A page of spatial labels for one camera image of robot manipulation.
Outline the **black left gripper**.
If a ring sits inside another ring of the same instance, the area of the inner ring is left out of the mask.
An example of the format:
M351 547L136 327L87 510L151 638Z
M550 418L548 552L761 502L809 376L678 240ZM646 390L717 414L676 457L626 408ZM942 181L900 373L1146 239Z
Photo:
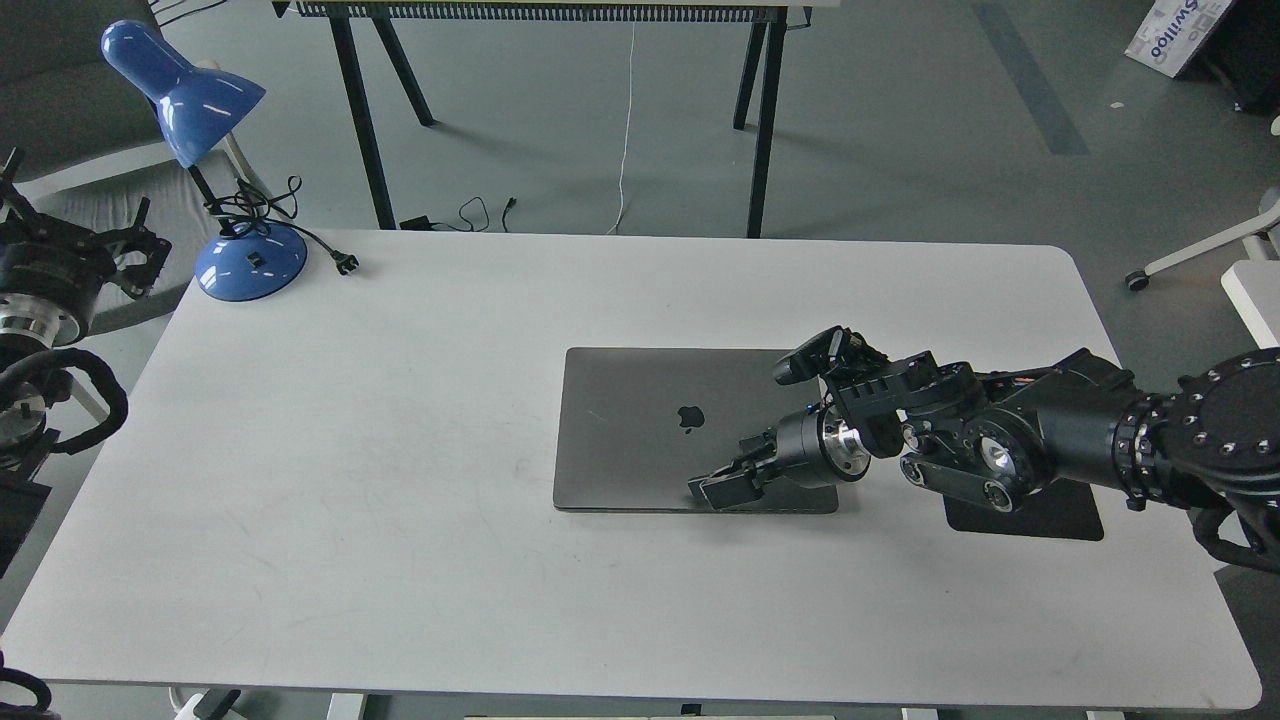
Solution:
M12 150L3 163L3 292L50 300L95 301L105 284L128 297L150 293L172 243L145 225L150 201L141 199L131 224L96 232L37 211L17 188L26 159Z

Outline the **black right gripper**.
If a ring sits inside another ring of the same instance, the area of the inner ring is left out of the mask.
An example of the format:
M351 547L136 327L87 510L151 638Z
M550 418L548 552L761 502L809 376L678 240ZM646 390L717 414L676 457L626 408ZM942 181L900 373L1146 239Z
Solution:
M781 418L765 430L740 439L740 455L714 471L692 477L687 489L713 510L755 503L765 487L835 486L860 480L870 452L859 432L836 407L809 407Z

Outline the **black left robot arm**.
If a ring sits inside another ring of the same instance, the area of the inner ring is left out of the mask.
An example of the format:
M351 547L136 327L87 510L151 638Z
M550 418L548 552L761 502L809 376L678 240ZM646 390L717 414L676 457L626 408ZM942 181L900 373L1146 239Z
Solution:
M49 456L79 454L119 430L125 391L110 366L82 350L100 292L115 284L129 299L155 286L172 246L150 231L142 200L133 222L96 232L37 211L17 188L24 160L3 163L1 237L1 565L9 568L44 509L50 488L35 478ZM95 427L68 439L47 414L72 396L82 373L105 402Z

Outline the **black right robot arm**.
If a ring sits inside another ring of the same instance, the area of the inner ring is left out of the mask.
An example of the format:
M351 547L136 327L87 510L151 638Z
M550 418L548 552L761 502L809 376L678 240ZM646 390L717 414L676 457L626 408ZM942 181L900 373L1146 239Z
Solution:
M928 351L892 360L859 333L824 331L777 361L774 380L819 380L823 400L739 443L691 496L736 509L787 480L831 487L897 459L916 487L1010 515L1060 480L1184 510L1220 562L1277 571L1277 350L1257 348L1139 389L1079 348L1050 366L975 372Z

